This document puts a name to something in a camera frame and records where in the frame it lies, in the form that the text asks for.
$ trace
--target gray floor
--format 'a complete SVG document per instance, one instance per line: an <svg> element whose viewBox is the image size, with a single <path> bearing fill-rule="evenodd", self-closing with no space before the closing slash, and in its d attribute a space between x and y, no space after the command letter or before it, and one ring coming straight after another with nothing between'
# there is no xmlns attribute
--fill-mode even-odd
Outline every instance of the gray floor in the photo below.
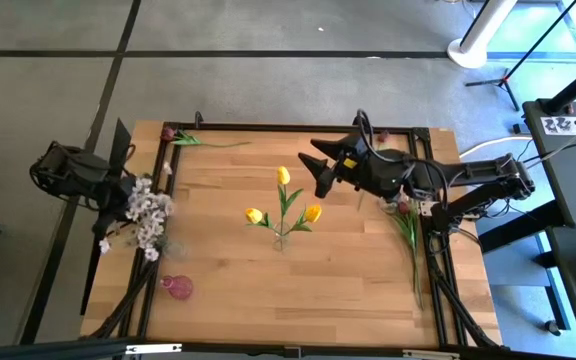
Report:
<svg viewBox="0 0 576 360"><path fill-rule="evenodd" d="M0 49L115 49L130 3L0 0ZM547 27L556 16L552 8L535 12L518 6L491 48L523 51L529 46L509 40L513 31L528 26L522 13L535 20L531 27ZM142 4L129 47L441 52L463 35L470 21L461 4L434 0L369 0L361 5L343 0L150 0ZM559 40L545 43L541 51L576 51L565 29L553 36ZM0 345L15 342L19 334L62 208L34 188L27 168L50 140L83 144L110 63L0 58L0 222L6 226L0 236ZM348 124L358 107L379 125L451 128L465 150L507 136L510 126L521 121L503 91L463 86L499 77L513 64L490 61L482 69L465 70L447 59L125 59L97 153L108 154L117 117L129 127L138 119L191 121L196 110L210 122ZM575 77L576 63L531 61L511 84L518 99L528 101L554 95ZM493 146L467 160L517 155L524 145ZM534 154L531 146L525 156ZM539 190L530 201L516 204L519 208L532 208L552 196L543 171L536 169L532 175ZM39 341L78 335L92 216L85 210L77 213ZM513 303L543 303L538 296L525 299ZM504 341L511 347L559 349L550 342L527 343L519 335L508 335L533 330L503 310L498 313Z"/></svg>

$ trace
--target yellow tulip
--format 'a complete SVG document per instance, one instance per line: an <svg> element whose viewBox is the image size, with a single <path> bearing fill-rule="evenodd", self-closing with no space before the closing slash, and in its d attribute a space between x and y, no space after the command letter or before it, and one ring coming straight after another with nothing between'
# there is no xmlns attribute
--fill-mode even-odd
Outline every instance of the yellow tulip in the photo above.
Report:
<svg viewBox="0 0 576 360"><path fill-rule="evenodd" d="M306 213L304 214L304 218L308 222L316 222L321 215L321 206L320 205L312 205L308 207Z"/></svg>
<svg viewBox="0 0 576 360"><path fill-rule="evenodd" d="M246 219L253 224L260 222L263 217L264 214L257 209L246 209Z"/></svg>
<svg viewBox="0 0 576 360"><path fill-rule="evenodd" d="M277 181L281 185L286 185L290 182L290 174L288 173L288 169L283 166L280 166L277 169Z"/></svg>

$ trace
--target white cable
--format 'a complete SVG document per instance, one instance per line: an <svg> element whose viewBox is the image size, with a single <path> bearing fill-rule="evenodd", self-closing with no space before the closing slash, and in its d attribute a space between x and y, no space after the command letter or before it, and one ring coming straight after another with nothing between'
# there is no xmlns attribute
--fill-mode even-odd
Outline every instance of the white cable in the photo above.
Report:
<svg viewBox="0 0 576 360"><path fill-rule="evenodd" d="M466 157L466 156L474 153L475 151L481 149L482 147L492 145L492 144L502 143L505 141L511 141L511 140L532 140L532 137L530 137L530 136L508 136L508 137L501 138L501 139L489 140L489 141L483 142L483 143L481 143L481 144L479 144L473 148L470 148L470 149L466 150L465 152L459 154L459 158L461 159L462 157Z"/></svg>
<svg viewBox="0 0 576 360"><path fill-rule="evenodd" d="M537 166L539 164L541 164L542 162L550 159L551 157L557 155L561 150L565 149L568 147L568 145L572 144L573 142L575 142L576 140L576 135L573 136L572 138L570 138L570 140L566 141L565 144L561 145L557 150L553 150L550 154L542 157L541 159L539 159L539 161L537 161L536 163L526 167L526 170L530 169L531 167Z"/></svg>

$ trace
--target wooden table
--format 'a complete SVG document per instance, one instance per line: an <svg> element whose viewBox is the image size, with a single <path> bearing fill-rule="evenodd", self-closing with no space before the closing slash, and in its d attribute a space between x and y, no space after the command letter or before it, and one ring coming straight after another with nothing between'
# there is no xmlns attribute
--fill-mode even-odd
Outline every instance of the wooden table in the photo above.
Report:
<svg viewBox="0 0 576 360"><path fill-rule="evenodd" d="M134 173L152 172L161 122L139 121L133 132L137 146L127 164ZM232 148L184 147L173 198L176 213L168 223L171 241L184 245L183 260L164 258L158 276L187 275L194 293L185 302L157 287L147 337L177 342L299 344L332 346L414 346L436 348L433 307L422 249L419 268L424 309L412 288L408 245L366 195L335 184L321 200L314 180L297 152L323 157L311 138L339 139L343 134L191 131L202 141ZM431 129L434 158L458 162L454 134ZM408 151L403 136L388 146ZM294 221L305 204L320 203L323 214L313 233L291 235L284 253L273 249L272 233L244 226L244 210L269 211L277 222L279 203L276 168L290 171L289 190L304 193L287 215ZM452 189L451 198L463 194ZM463 228L475 232L472 223ZM462 235L451 236L460 298L478 324L498 343L500 333L479 246ZM102 256L81 327L96 330L125 294L134 249L116 245ZM140 301L133 311L135 334ZM448 338L455 343L449 305L444 301Z"/></svg>

